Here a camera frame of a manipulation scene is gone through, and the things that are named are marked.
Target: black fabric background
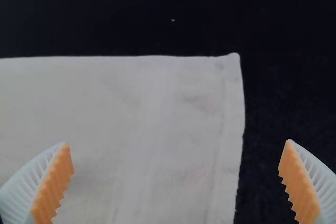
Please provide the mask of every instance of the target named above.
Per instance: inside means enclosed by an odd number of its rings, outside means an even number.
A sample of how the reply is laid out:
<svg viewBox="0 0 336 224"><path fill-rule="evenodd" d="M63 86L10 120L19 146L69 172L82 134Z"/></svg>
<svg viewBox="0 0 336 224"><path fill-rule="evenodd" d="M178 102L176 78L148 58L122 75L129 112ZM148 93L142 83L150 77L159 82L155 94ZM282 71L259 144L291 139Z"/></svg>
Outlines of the black fabric background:
<svg viewBox="0 0 336 224"><path fill-rule="evenodd" d="M335 34L336 0L0 0L1 57L239 53L236 224L296 223L277 176L286 139L336 170Z"/></svg>

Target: cloth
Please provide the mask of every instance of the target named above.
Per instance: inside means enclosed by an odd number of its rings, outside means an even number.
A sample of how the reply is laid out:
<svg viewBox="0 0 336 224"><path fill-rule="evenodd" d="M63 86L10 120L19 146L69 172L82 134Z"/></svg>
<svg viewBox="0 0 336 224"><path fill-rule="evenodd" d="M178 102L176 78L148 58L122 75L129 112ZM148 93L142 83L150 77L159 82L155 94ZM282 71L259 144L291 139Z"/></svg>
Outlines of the cloth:
<svg viewBox="0 0 336 224"><path fill-rule="evenodd" d="M55 224L231 224L244 117L237 54L3 59L0 183L66 141Z"/></svg>

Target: orange rubber pad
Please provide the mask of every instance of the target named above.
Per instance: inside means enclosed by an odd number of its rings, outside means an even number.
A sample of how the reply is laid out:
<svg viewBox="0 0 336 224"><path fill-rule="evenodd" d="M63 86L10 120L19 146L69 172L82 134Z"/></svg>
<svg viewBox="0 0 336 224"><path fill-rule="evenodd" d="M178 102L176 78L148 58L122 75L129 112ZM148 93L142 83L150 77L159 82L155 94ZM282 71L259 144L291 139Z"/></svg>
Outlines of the orange rubber pad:
<svg viewBox="0 0 336 224"><path fill-rule="evenodd" d="M289 194L295 219L300 224L313 224L321 212L319 200L301 158L290 141L286 141L279 164L279 176Z"/></svg>
<svg viewBox="0 0 336 224"><path fill-rule="evenodd" d="M59 201L64 198L63 192L68 189L67 184L74 173L69 145L64 144L41 182L30 209L35 224L52 223L51 219L56 216L56 209L61 206Z"/></svg>

